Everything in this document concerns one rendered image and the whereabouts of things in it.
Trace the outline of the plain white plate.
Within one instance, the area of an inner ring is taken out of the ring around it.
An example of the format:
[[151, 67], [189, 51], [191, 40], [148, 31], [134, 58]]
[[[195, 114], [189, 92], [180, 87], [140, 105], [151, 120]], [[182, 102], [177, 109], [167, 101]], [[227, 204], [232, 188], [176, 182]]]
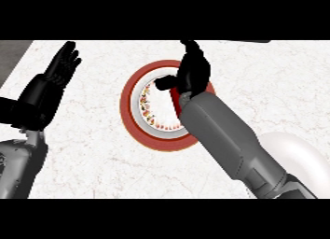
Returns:
[[313, 145], [289, 133], [269, 133], [258, 141], [278, 160], [320, 199], [330, 199], [330, 163]]

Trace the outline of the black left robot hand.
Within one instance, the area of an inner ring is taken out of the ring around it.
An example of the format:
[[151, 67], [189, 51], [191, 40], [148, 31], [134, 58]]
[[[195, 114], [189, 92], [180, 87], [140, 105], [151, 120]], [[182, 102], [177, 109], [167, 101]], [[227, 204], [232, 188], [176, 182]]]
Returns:
[[19, 98], [0, 97], [0, 123], [31, 131], [46, 129], [80, 64], [76, 42], [68, 41], [52, 58], [46, 72], [36, 75]]

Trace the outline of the red rimmed patterned plate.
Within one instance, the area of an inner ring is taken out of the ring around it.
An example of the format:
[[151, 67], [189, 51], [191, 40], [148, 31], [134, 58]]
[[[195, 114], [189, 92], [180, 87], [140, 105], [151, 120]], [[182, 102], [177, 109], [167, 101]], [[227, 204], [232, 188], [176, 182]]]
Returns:
[[130, 77], [120, 99], [120, 113], [130, 135], [145, 147], [160, 151], [183, 150], [198, 142], [177, 118], [177, 90], [160, 91], [155, 87], [155, 80], [174, 75], [179, 66], [177, 60], [146, 64]]

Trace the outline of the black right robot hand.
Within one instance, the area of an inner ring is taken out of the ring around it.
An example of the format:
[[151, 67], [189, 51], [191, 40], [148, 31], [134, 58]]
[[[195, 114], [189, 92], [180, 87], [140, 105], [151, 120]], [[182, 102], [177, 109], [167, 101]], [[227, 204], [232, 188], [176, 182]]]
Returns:
[[204, 51], [195, 40], [182, 40], [186, 47], [186, 53], [180, 62], [176, 75], [167, 75], [155, 80], [155, 86], [161, 91], [171, 88], [177, 93], [189, 92], [192, 96], [205, 92], [211, 77], [211, 65], [204, 56]]

